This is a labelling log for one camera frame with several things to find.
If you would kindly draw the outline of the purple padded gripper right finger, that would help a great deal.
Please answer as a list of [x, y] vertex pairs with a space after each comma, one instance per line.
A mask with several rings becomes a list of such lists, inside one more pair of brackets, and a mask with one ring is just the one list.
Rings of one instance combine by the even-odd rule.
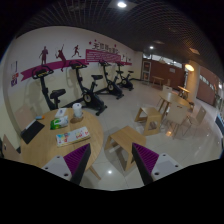
[[132, 144], [132, 154], [145, 185], [182, 169], [168, 154], [157, 154], [137, 143]]

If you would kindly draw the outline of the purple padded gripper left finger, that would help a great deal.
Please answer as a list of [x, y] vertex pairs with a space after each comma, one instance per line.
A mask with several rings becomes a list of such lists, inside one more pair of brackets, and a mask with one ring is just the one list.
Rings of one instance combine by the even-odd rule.
[[90, 155], [91, 147], [86, 144], [66, 156], [55, 156], [42, 169], [79, 185]]

